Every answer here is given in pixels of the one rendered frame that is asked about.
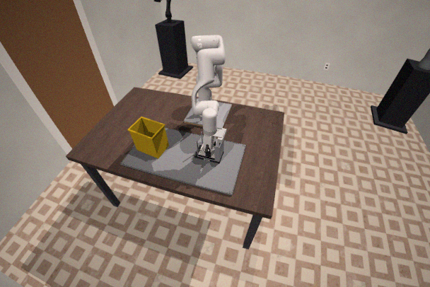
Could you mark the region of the yellow plastics bin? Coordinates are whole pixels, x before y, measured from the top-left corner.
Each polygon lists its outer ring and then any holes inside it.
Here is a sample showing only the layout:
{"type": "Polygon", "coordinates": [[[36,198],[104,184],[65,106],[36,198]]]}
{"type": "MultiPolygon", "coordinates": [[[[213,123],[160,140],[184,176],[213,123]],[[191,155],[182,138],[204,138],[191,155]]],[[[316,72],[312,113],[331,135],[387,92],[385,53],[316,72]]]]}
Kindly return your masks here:
{"type": "Polygon", "coordinates": [[[130,128],[129,132],[138,151],[160,158],[169,147],[165,124],[142,117],[130,128]]]}

